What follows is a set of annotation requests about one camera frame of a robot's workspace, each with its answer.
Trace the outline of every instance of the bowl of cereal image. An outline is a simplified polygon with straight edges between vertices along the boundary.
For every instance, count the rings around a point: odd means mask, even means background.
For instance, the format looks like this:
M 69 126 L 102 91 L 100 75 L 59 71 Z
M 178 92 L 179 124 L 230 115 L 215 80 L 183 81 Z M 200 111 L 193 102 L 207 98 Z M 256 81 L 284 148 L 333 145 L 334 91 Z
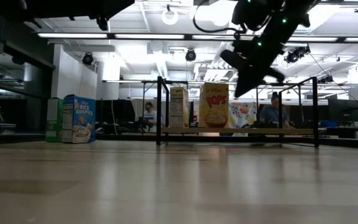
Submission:
M 73 137 L 80 139 L 81 142 L 88 142 L 91 137 L 91 131 L 84 126 L 76 125 L 73 127 Z
M 224 128 L 227 123 L 227 116 L 219 113 L 209 113 L 205 116 L 205 123 L 209 128 Z

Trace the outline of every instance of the wooden floor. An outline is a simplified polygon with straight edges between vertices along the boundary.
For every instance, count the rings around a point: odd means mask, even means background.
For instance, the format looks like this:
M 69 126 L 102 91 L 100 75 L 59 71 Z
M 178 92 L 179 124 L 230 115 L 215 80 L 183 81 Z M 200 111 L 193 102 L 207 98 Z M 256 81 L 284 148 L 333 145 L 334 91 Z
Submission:
M 0 145 L 0 224 L 358 223 L 358 150 Z

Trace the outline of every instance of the yellow cereal box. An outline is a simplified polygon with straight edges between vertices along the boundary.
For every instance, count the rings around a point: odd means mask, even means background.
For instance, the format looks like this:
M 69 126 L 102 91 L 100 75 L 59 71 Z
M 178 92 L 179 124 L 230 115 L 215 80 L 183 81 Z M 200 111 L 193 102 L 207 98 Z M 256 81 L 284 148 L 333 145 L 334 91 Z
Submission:
M 205 83 L 200 93 L 199 127 L 227 128 L 229 85 Z
M 171 128 L 189 127 L 189 93 L 183 87 L 173 87 L 170 90 L 170 117 Z

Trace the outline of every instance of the black cable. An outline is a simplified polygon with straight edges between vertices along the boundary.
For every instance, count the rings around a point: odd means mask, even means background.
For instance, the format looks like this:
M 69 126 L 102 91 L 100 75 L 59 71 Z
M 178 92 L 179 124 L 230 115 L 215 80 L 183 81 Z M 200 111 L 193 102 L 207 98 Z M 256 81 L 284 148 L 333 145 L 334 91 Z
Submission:
M 223 28 L 223 29 L 216 29 L 216 30 L 206 30 L 206 29 L 201 28 L 196 22 L 196 15 L 197 15 L 198 8 L 200 8 L 200 6 L 203 6 L 206 2 L 208 2 L 208 0 L 203 0 L 197 6 L 196 12 L 194 13 L 194 17 L 193 17 L 193 24 L 199 31 L 204 32 L 204 33 L 208 33 L 208 34 L 217 33 L 217 32 L 224 32 L 224 31 L 229 31 L 229 30 L 234 31 L 234 32 L 239 33 L 239 34 L 247 33 L 247 30 L 237 30 L 237 29 L 232 28 L 232 27 Z
M 317 60 L 313 57 L 312 54 L 310 54 L 311 58 L 313 58 L 313 60 L 316 62 L 316 64 L 321 68 L 321 70 L 326 74 L 326 75 L 330 75 L 328 74 L 323 68 L 322 66 L 317 62 Z M 358 102 L 358 100 L 356 98 L 354 98 L 347 90 L 345 90 L 344 88 L 342 88 L 342 86 L 338 83 L 335 82 L 335 80 L 333 79 L 333 82 L 339 86 L 343 91 L 345 91 L 345 93 L 347 93 L 351 98 L 353 98 L 354 100 L 356 100 Z

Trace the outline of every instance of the green box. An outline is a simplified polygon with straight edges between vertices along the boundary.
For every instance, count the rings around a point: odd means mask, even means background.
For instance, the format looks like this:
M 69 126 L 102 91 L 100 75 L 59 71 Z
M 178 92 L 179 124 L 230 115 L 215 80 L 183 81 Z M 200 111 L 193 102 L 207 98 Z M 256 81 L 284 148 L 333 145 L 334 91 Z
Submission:
M 47 142 L 60 142 L 62 138 L 63 100 L 52 98 L 48 100 Z

